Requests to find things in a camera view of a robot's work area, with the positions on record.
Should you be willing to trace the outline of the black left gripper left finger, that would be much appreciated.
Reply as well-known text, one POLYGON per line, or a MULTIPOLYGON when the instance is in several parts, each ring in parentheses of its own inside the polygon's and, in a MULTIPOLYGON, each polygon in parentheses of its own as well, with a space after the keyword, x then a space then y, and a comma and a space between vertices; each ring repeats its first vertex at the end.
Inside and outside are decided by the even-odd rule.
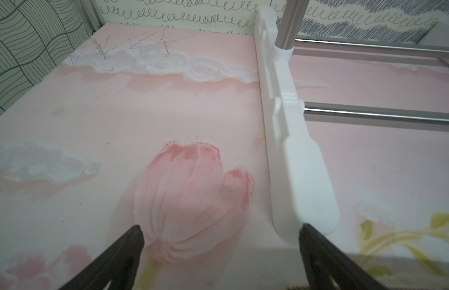
POLYGON ((60 290, 133 289, 144 244, 140 226, 132 226, 60 290))

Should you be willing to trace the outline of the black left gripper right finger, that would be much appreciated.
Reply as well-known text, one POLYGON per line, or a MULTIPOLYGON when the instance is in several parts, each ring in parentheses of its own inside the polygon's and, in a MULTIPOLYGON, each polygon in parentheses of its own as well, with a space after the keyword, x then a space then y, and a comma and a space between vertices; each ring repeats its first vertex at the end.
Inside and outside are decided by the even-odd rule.
POLYGON ((310 224, 299 231, 299 251, 312 290, 385 289, 310 224))

